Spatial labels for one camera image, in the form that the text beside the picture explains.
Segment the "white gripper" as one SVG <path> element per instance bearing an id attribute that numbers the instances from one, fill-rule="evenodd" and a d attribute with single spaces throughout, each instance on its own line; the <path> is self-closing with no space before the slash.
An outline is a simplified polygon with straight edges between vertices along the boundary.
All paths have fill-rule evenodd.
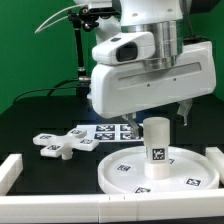
<path id="1" fill-rule="evenodd" d="M 91 77 L 92 105 L 104 118 L 123 115 L 131 136 L 139 139 L 140 126 L 134 112 L 180 101 L 177 114 L 186 126 L 191 98 L 210 94 L 215 86 L 212 44 L 202 42 L 186 45 L 169 69 L 150 70 L 142 62 L 97 65 Z"/>

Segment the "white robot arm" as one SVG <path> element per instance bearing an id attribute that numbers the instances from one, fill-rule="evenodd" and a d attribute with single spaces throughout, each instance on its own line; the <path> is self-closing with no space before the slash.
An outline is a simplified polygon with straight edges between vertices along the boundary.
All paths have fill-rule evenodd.
<path id="1" fill-rule="evenodd" d="M 92 50 L 92 105 L 104 118 L 123 117 L 140 138 L 138 111 L 177 102 L 187 116 L 194 97 L 213 92 L 212 43 L 183 43 L 180 0 L 120 2 L 120 33 Z"/>

